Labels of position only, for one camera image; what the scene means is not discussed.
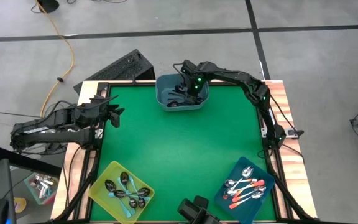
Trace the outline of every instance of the yellow tray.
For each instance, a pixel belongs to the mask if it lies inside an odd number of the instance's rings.
[[[119,202],[120,199],[116,197],[114,198],[109,197],[110,192],[104,186],[104,181],[106,181],[106,179],[109,179],[116,184],[117,190],[123,190],[123,188],[117,181],[117,178],[119,178],[121,172],[124,171],[127,172],[128,175],[132,176],[137,190],[139,190],[142,187],[147,187],[150,189],[150,195],[148,196],[150,197],[150,200],[146,201],[146,206],[144,208],[137,207],[135,209],[135,214],[132,215],[130,218],[126,217],[124,210]],[[135,189],[133,188],[130,181],[128,181],[127,188],[128,191],[135,192]],[[148,206],[148,204],[150,203],[151,199],[154,196],[154,189],[152,189],[150,186],[145,184],[143,181],[141,181],[139,178],[137,178],[134,174],[129,172],[127,169],[125,169],[117,161],[112,161],[90,188],[89,196],[102,208],[104,208],[108,213],[110,213],[110,215],[112,215],[117,221],[121,222],[122,224],[130,224],[130,223],[135,223],[136,220],[140,217],[140,214],[143,212],[143,210],[146,209],[146,207]],[[123,204],[126,206],[128,210],[131,209],[131,207],[129,206],[129,197],[121,198],[121,201],[123,202]]]

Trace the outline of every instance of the green mat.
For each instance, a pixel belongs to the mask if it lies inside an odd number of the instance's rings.
[[[104,131],[100,175],[118,161],[155,190],[139,221],[177,221],[184,198],[209,199],[208,210],[221,220],[233,220],[213,198],[234,164],[245,156],[266,170],[255,107],[237,86],[211,86],[200,110],[165,112],[154,86],[112,87],[111,103],[125,108],[120,128],[109,123]],[[93,204],[92,221],[114,220]],[[256,220],[275,220],[272,196],[266,198]]]

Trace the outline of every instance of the concrete floor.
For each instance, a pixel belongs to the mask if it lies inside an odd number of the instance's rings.
[[[109,4],[59,1],[51,13],[62,34],[98,34],[173,29],[250,28],[243,0],[128,0]],[[0,37],[54,35],[30,0],[0,0]],[[258,27],[358,25],[358,0],[252,0]],[[318,216],[358,223],[358,138],[349,119],[358,113],[358,29],[260,33],[271,79],[284,80],[292,115],[306,131],[300,140]],[[50,102],[76,102],[72,86],[133,49],[157,75],[187,58],[262,78],[251,33],[168,35],[71,40],[76,64]],[[56,77],[70,65],[61,40],[0,42],[0,111],[38,115]],[[0,115],[0,147],[9,147],[14,123]],[[43,157],[61,165],[62,158]],[[24,176],[15,170],[13,182]],[[24,185],[16,196],[26,196]],[[51,206],[32,208],[19,223],[42,222]]]

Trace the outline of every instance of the blue bowl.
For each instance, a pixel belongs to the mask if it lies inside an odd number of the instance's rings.
[[[179,85],[182,82],[182,77],[179,74],[171,75],[162,75],[157,78],[155,81],[155,95],[157,97],[158,103],[161,105],[162,109],[165,111],[185,111],[185,110],[197,110],[204,106],[206,100],[209,97],[208,82],[203,86],[203,89],[199,93],[199,97],[203,101],[198,105],[183,105],[183,106],[173,106],[168,107],[167,104],[170,102],[168,99],[174,98],[175,96],[169,95],[170,92],[173,92],[176,85]]]

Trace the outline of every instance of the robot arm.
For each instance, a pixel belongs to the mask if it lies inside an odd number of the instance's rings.
[[[90,103],[69,105],[52,110],[44,118],[17,123],[11,132],[11,146],[19,152],[38,143],[75,142],[92,146],[98,138],[95,133],[98,123],[109,119],[114,127],[119,127],[119,116],[124,108],[109,105],[112,99],[93,98]]]
[[[199,63],[196,66],[189,60],[185,60],[180,71],[184,83],[183,86],[176,86],[175,89],[182,91],[185,94],[186,102],[192,105],[201,103],[198,93],[205,82],[212,79],[223,80],[240,86],[246,98],[258,109],[266,124],[268,146],[271,149],[281,147],[286,134],[284,129],[275,121],[270,107],[270,89],[266,84],[246,72],[226,70],[211,62]]]

